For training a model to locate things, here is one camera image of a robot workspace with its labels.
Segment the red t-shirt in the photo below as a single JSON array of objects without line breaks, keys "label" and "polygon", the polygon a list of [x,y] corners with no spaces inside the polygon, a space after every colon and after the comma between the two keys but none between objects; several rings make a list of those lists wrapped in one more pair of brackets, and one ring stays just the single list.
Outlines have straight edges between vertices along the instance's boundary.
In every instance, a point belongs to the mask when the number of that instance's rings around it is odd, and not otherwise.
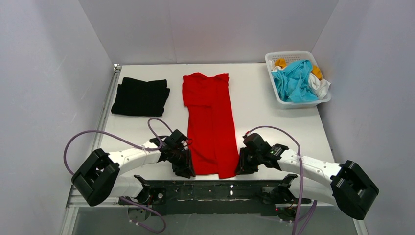
[{"label": "red t-shirt", "polygon": [[183,76],[182,94],[188,109],[187,134],[197,175],[235,176],[239,161],[229,95],[229,75]]}]

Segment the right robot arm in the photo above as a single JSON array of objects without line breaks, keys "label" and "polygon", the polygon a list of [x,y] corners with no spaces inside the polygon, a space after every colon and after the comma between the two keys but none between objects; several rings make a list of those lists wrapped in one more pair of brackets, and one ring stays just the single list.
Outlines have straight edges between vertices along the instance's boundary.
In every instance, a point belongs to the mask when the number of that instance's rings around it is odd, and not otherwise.
[{"label": "right robot arm", "polygon": [[380,192],[354,161],[340,164],[299,157],[285,145],[269,145],[257,133],[244,135],[243,144],[235,173],[253,174],[260,165],[287,172],[275,193],[288,200],[301,195],[337,206],[349,217],[363,220]]}]

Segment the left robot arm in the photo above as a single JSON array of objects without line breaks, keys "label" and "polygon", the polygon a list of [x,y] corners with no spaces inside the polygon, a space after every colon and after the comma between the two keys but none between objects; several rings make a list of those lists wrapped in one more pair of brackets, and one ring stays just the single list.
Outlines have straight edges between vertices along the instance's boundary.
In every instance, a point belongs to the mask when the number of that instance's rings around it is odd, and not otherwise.
[{"label": "left robot arm", "polygon": [[97,206],[109,197],[127,198],[139,204],[155,201],[157,194],[141,176],[126,173],[149,164],[170,162],[175,175],[195,177],[189,139],[179,130],[169,136],[156,136],[142,145],[116,152],[94,150],[73,173],[71,182],[89,206]]}]

